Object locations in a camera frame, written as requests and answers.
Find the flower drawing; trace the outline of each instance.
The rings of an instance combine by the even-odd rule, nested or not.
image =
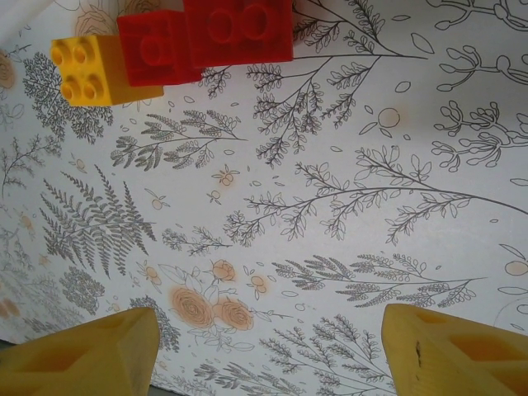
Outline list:
[[[194,290],[175,290],[172,294],[172,308],[183,322],[194,328],[208,328],[213,324],[210,302]]]
[[[247,305],[240,300],[231,301],[227,298],[222,304],[213,307],[213,311],[222,321],[237,330],[251,330],[253,328],[253,315]]]
[[[232,281],[234,279],[234,268],[225,260],[218,260],[213,265],[213,275],[219,281]]]

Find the yellow duplo block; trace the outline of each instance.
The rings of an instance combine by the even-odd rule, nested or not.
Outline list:
[[[137,308],[0,352],[2,396],[146,396],[156,313]]]
[[[528,337],[389,304],[381,338],[398,396],[528,395]]]
[[[89,35],[53,40],[51,60],[63,78],[71,106],[113,106],[163,95],[163,87],[131,87],[119,36]]]

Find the botanical illustration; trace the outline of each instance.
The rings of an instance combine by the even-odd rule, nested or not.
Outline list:
[[[155,299],[148,297],[147,295],[141,299],[130,299],[131,308],[148,307],[152,308],[156,312],[156,318],[158,319],[159,327],[159,349],[165,351],[178,352],[180,330],[171,325],[167,314],[158,306]]]
[[[261,94],[257,96],[253,117],[262,123],[258,131],[270,136],[266,144],[257,148],[257,157],[271,167],[281,165],[289,152],[304,151],[308,137],[322,130],[325,119],[332,119],[335,128],[349,121],[356,106],[356,92],[380,60],[391,57],[425,59],[399,54],[382,43],[380,32],[385,19],[367,0],[348,1],[345,13],[319,0],[302,3],[306,7],[301,7],[301,2],[294,4],[294,13],[299,18],[294,36],[312,47],[315,54],[295,59],[313,59],[313,69],[305,73],[285,73],[279,64],[247,67],[247,78],[255,82]],[[347,53],[320,54],[340,40],[346,42]],[[423,53],[434,53],[427,40],[416,33],[412,43]],[[208,87],[210,98],[224,90],[226,81],[231,78],[228,69],[205,71],[202,83]],[[281,89],[288,80],[299,81],[295,84],[296,90],[285,92]],[[339,93],[335,102],[324,102],[322,84],[325,81]]]
[[[222,370],[203,364],[195,369],[195,376],[213,380],[223,388],[240,387],[249,396],[300,396],[313,394],[313,390],[303,389],[288,376],[309,370],[320,383],[317,389],[320,395],[396,394],[392,377],[381,359],[376,335],[358,330],[346,317],[338,314],[331,319],[321,318],[312,326],[310,336],[298,327],[286,331],[275,329],[275,333],[276,338],[261,339],[261,346],[270,351],[270,362],[280,367],[284,377],[265,371],[253,373],[236,363]]]
[[[3,316],[21,316],[17,307],[20,302],[23,305],[19,306],[28,314],[28,318],[24,318],[26,324],[34,332],[44,334],[84,321],[76,309],[63,306],[53,274],[35,275],[35,264],[21,244],[19,229],[0,228],[0,242],[0,287],[11,296],[7,305],[4,301],[7,315]]]
[[[102,170],[97,165],[95,168],[101,179],[100,190],[61,172],[80,196],[69,195],[44,180],[48,191],[41,194],[45,208],[40,212],[48,224],[44,227],[46,246],[49,254],[80,262],[83,267],[86,262],[94,271],[100,262],[108,277],[113,261],[125,275],[125,261],[132,248],[136,246],[148,255],[143,237],[153,241],[156,237],[151,223],[139,213],[126,182],[125,198],[120,199]]]
[[[251,351],[253,344],[236,342],[237,332],[253,329],[257,319],[271,322],[274,317],[288,317],[274,310],[257,311],[238,299],[237,290],[230,287],[235,270],[225,260],[215,262],[210,271],[196,266],[186,271],[166,264],[159,268],[176,285],[171,291],[171,312],[192,328],[187,333],[196,342],[202,339],[204,345],[216,347],[216,351]]]
[[[524,55],[521,60],[526,67],[513,68],[512,61],[506,55],[499,55],[495,60],[483,59],[483,56],[471,45],[464,45],[462,49],[448,48],[447,56],[454,60],[453,64],[440,64],[440,68],[458,78],[457,82],[442,83],[436,89],[441,92],[450,92],[466,83],[478,73],[500,73],[505,78],[528,85],[528,58]]]
[[[71,266],[59,282],[63,286],[63,295],[69,302],[85,309],[91,315],[96,314],[99,298],[105,295],[105,286],[75,266]]]
[[[74,11],[77,20],[73,35],[117,35],[117,17],[141,14],[159,8],[159,0],[55,0],[68,11]]]
[[[0,149],[0,170],[3,173],[2,198],[5,197],[7,187],[17,186],[23,189],[27,184],[21,179],[21,175],[27,174],[30,177],[35,175],[35,167],[43,167],[45,161],[43,153],[55,157],[60,157],[60,142],[54,136],[41,138],[36,135],[31,138],[26,148],[22,148],[15,137],[11,147]]]
[[[343,264],[335,258],[313,256],[303,264],[285,260],[274,262],[278,276],[290,279],[302,290],[322,290],[336,283],[336,290],[357,308],[372,307],[390,300],[404,301],[417,307],[447,308],[477,295],[469,284],[478,279],[439,280],[429,277],[425,262],[404,254],[392,257],[361,254],[359,261]]]
[[[110,107],[70,106],[60,93],[62,78],[54,63],[41,52],[24,59],[26,76],[22,79],[24,93],[34,100],[33,110],[45,129],[50,129],[59,141],[66,135],[66,125],[79,139],[94,144],[103,136],[104,124],[112,125]]]
[[[440,131],[447,131],[450,137],[455,137],[462,128],[469,127],[477,132],[474,139],[459,139],[460,148],[434,141],[432,153],[442,155],[446,160],[440,164],[447,167],[449,172],[458,171],[462,158],[466,157],[468,165],[483,163],[486,167],[496,167],[504,150],[524,148],[528,145],[528,115],[517,113],[519,127],[507,128],[500,118],[498,104],[492,101],[488,108],[479,107],[465,114],[456,101],[449,101],[448,106],[440,108],[441,114],[447,118],[448,125],[435,124]]]
[[[204,167],[215,157],[214,143],[221,140],[242,140],[234,133],[241,122],[216,111],[184,111],[187,117],[181,121],[171,120],[162,115],[148,114],[152,121],[146,121],[148,128],[140,133],[147,135],[154,143],[139,144],[134,136],[121,136],[111,159],[114,166],[129,167],[132,163],[145,172],[158,167],[163,161],[179,170],[194,164]],[[196,133],[187,132],[187,127]]]
[[[223,243],[221,237],[214,237],[206,227],[195,226],[192,233],[195,236],[188,237],[185,233],[166,229],[163,231],[163,243],[178,252],[186,248],[189,256],[205,256],[220,248],[233,246]]]
[[[498,2],[487,2],[486,5],[475,5],[476,0],[427,0],[429,5],[435,8],[455,8],[460,10],[456,19],[444,20],[435,24],[435,28],[446,31],[452,26],[459,25],[471,17],[471,14],[480,16],[491,16],[506,24],[515,31],[528,31],[528,19],[517,15],[515,9],[512,10],[510,4],[517,3],[517,8],[526,5],[524,1],[499,0]]]
[[[113,107],[50,41],[181,4],[54,0],[1,44],[0,339],[148,307],[165,389],[389,396],[387,304],[528,333],[528,0],[291,4],[292,62]]]
[[[398,243],[400,234],[410,235],[414,231],[418,220],[429,220],[434,215],[455,219],[459,210],[467,207],[472,200],[528,215],[528,208],[525,210],[484,196],[434,187],[427,181],[432,170],[431,162],[422,161],[412,154],[408,161],[410,167],[406,164],[404,168],[398,146],[383,146],[381,150],[360,148],[356,154],[356,165],[360,170],[353,181],[339,180],[328,170],[328,163],[297,163],[296,174],[306,179],[307,187],[312,187],[311,196],[293,196],[288,203],[281,193],[272,195],[269,191],[260,197],[245,198],[247,207],[255,210],[256,215],[247,218],[240,210],[230,214],[224,226],[226,234],[234,242],[251,246],[257,236],[265,233],[265,222],[274,227],[277,218],[281,218],[283,226],[280,234],[291,241],[304,236],[308,218],[318,217],[318,206],[325,202],[332,217],[321,220],[320,224],[326,234],[341,240],[347,232],[346,221],[350,215],[359,216],[370,208],[379,209],[384,202],[397,200],[400,196],[406,197],[406,205],[398,208],[397,216],[385,220],[389,225],[387,243],[394,245]]]

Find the lego brick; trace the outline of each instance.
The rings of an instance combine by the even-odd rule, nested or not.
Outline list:
[[[201,80],[194,68],[183,12],[162,10],[117,18],[132,87],[177,85]]]
[[[2,396],[140,396],[159,349],[150,308],[129,309],[0,351]]]
[[[398,395],[528,394],[527,336],[389,304],[381,338]]]
[[[293,60],[291,0],[184,0],[195,67]]]
[[[51,59],[63,78],[60,91],[71,106],[113,106],[163,95],[163,87],[131,87],[116,35],[53,40]]]

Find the lego stud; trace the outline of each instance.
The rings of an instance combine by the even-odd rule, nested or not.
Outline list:
[[[219,9],[210,14],[207,31],[210,38],[219,44],[233,43],[237,37],[234,29],[234,14]]]
[[[101,82],[99,81],[99,78],[96,76],[90,76],[82,88],[82,93],[87,99],[91,101],[101,98],[104,94],[104,89],[101,85]]]
[[[81,96],[81,88],[73,78],[68,78],[61,84],[60,93],[62,93],[64,99],[71,101]]]
[[[93,48],[87,42],[80,42],[73,47],[73,58],[80,64],[91,62],[94,57]]]
[[[158,37],[146,36],[139,46],[141,58],[150,66],[172,63],[171,41]]]
[[[72,58],[72,54],[69,52],[69,49],[64,44],[56,44],[51,47],[50,51],[51,60],[56,66],[62,66],[63,64],[69,62]]]
[[[249,40],[271,40],[278,29],[279,16],[271,8],[253,3],[244,8],[242,32]]]

